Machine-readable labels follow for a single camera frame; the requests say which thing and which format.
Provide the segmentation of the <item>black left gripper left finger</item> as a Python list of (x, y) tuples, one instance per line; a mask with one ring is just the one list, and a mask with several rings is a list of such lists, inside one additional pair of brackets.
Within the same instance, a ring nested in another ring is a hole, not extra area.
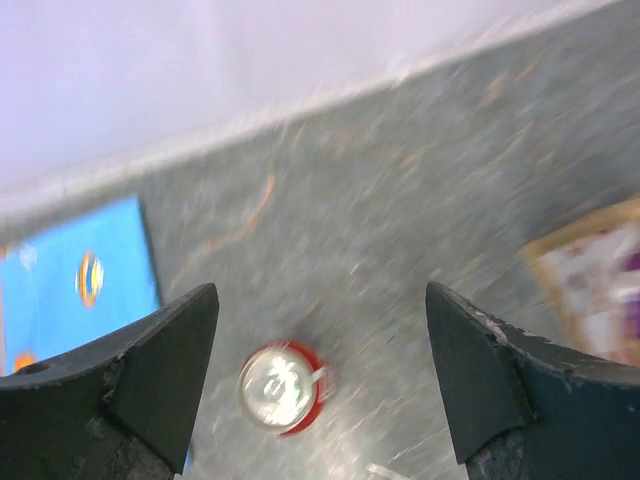
[(203, 284), (153, 314), (1, 380), (4, 479), (182, 473), (215, 337)]

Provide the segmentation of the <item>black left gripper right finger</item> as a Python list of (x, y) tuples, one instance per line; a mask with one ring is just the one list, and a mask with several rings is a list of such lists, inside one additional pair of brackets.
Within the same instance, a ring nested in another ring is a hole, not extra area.
[(636, 479), (639, 370), (558, 345), (430, 282), (428, 335), (471, 479)]

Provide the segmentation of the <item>red cola can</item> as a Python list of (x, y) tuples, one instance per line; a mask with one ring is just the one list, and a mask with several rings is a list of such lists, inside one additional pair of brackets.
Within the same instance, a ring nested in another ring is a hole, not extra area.
[(332, 365), (304, 343), (276, 340), (260, 346), (244, 362), (237, 380), (244, 416), (280, 437), (308, 427), (333, 397)]

